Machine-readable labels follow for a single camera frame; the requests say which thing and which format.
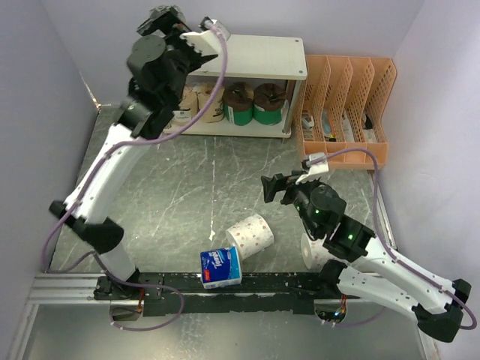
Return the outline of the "grey paper roll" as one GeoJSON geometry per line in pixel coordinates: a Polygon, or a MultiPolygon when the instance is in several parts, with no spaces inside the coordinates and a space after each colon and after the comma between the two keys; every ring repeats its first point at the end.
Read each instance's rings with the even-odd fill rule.
{"type": "Polygon", "coordinates": [[[185,23],[185,15],[176,5],[161,5],[149,11],[148,17],[137,27],[136,32],[141,36],[160,31],[170,32],[176,24],[185,23]]]}

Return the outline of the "tan barcode paper roll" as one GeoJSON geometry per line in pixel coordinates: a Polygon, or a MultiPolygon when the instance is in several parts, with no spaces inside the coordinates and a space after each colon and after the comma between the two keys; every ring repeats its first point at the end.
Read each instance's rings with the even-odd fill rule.
{"type": "Polygon", "coordinates": [[[183,98],[179,104],[178,110],[173,112],[171,122],[166,126],[169,130],[173,126],[183,127],[189,123],[192,118],[198,113],[198,97],[192,85],[187,85],[183,91],[183,98]]]}

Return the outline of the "tan cartoon paper roll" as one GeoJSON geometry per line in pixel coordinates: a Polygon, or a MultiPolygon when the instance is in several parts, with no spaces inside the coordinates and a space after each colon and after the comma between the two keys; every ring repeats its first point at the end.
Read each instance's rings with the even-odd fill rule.
{"type": "MultiPolygon", "coordinates": [[[[215,87],[214,82],[201,82],[197,91],[198,107],[199,110],[203,109],[210,99],[213,89],[215,87]]],[[[224,87],[221,86],[214,96],[214,100],[209,108],[203,113],[200,118],[201,122],[215,123],[224,118],[224,103],[223,103],[224,87]]]]}

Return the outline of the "green brown paper roll labelled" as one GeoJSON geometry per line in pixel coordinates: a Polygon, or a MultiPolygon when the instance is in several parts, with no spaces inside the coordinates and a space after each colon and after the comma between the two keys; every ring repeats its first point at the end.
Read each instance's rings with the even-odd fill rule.
{"type": "Polygon", "coordinates": [[[262,125],[276,125],[282,119],[286,91],[274,83],[263,83],[253,91],[253,117],[262,125]]]}

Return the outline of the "blue Tempo tissue pack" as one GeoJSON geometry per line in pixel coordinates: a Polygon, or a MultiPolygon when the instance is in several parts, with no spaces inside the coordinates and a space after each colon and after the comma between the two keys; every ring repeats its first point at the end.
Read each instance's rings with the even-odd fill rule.
{"type": "Polygon", "coordinates": [[[201,282],[206,290],[239,285],[242,269],[235,247],[224,247],[200,253],[201,282]]]}

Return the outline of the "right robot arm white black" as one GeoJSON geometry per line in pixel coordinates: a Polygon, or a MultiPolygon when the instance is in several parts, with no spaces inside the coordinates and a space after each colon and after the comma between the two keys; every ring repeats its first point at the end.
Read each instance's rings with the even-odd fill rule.
{"type": "Polygon", "coordinates": [[[294,205],[309,240],[331,259],[322,267],[319,292],[356,296],[395,310],[416,322],[426,335],[451,343],[463,328],[471,286],[422,268],[383,244],[374,231],[345,215],[346,202],[319,179],[305,182],[294,171],[261,178],[264,200],[283,192],[283,205],[294,205]]]}

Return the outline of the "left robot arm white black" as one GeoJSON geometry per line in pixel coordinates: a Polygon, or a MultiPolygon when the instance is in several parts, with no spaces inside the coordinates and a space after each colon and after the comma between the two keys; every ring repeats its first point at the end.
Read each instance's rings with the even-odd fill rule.
{"type": "Polygon", "coordinates": [[[109,217],[113,200],[149,148],[174,137],[162,133],[182,102],[188,75],[218,56],[228,58],[228,37],[212,19],[201,32],[176,20],[140,33],[127,58],[132,77],[118,119],[76,189],[49,207],[59,227],[67,225],[94,249],[122,299],[138,294],[140,272],[122,245],[124,230],[109,217]]]}

